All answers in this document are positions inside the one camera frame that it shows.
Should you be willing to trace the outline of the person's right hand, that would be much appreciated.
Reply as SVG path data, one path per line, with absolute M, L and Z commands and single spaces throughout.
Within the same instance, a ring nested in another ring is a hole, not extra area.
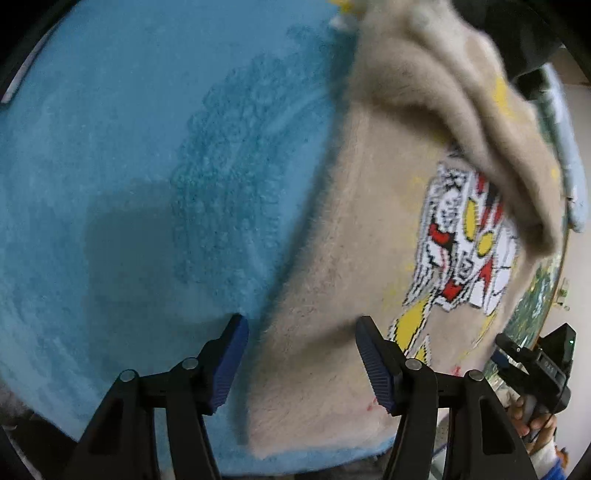
M 525 398 L 520 397 L 508 408 L 510 421 L 520 437 L 525 437 L 531 430 L 537 432 L 534 439 L 524 441 L 524 445 L 534 466 L 541 470 L 549 470 L 558 461 L 554 441 L 557 418 L 553 414 L 544 413 L 525 421 L 524 414 Z

